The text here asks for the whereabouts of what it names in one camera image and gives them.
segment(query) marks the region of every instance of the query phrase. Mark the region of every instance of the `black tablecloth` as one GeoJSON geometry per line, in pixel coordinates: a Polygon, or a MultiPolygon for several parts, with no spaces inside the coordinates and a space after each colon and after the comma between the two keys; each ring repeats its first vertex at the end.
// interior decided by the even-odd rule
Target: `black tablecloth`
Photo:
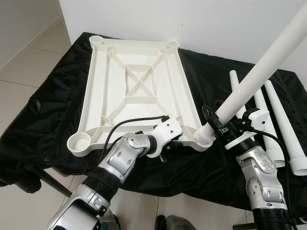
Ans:
{"type": "MultiPolygon", "coordinates": [[[[65,174],[88,173],[96,164],[100,150],[86,158],[74,157],[66,147],[69,136],[77,131],[91,61],[89,37],[83,33],[52,70],[46,81],[11,123],[0,139],[0,186],[23,183],[26,191],[39,189],[31,170],[55,166],[65,174]]],[[[199,113],[203,104],[218,106],[231,93],[229,71],[236,70],[242,80],[253,64],[213,57],[179,49],[179,56],[199,113]]],[[[293,72],[278,70],[271,77],[294,131],[307,153],[307,93],[293,72]]],[[[272,111],[263,90],[269,110],[272,111]]],[[[255,107],[251,99],[247,109],[255,107]]],[[[277,127],[273,113],[272,120],[277,127]]],[[[261,137],[256,138],[263,146],[261,137]]],[[[190,147],[168,149],[168,159],[138,158],[122,188],[156,196],[178,193],[215,203],[250,209],[245,178],[231,151],[219,141],[205,152],[190,147]]],[[[284,168],[278,179],[284,185],[284,168]]],[[[295,217],[306,217],[307,177],[290,173],[290,196],[295,217]]]]}

